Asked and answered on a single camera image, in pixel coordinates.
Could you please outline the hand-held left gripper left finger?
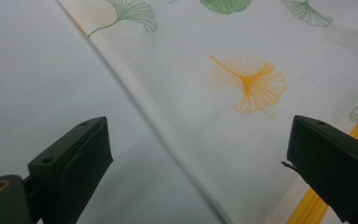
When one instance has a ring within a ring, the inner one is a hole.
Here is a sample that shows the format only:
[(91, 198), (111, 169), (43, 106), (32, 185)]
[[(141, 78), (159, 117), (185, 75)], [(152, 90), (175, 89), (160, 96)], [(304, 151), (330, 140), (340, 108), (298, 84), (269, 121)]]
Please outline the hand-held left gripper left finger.
[(29, 164), (45, 224), (75, 224), (113, 162), (107, 118), (89, 119)]

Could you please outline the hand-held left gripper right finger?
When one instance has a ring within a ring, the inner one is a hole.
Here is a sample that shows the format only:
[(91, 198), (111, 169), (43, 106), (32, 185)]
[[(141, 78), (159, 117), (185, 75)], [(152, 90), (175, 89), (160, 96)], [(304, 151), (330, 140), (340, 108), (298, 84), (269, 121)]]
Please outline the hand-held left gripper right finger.
[(308, 117), (293, 118), (287, 161), (338, 218), (358, 224), (358, 140)]

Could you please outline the white leaf-print laundry bag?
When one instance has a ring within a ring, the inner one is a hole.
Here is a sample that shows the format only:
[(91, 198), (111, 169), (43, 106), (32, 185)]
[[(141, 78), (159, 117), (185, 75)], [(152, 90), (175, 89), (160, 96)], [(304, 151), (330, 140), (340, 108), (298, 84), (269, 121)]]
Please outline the white leaf-print laundry bag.
[(229, 224), (337, 224), (283, 166), (296, 115), (358, 137), (358, 0), (59, 0)]

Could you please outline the white table cover sheet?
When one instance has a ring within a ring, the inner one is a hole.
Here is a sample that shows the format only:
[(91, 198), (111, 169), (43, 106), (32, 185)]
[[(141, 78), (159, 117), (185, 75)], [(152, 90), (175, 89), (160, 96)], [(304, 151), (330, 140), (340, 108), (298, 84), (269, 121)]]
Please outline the white table cover sheet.
[(224, 224), (55, 0), (0, 0), (0, 175), (106, 117), (113, 163), (77, 224)]

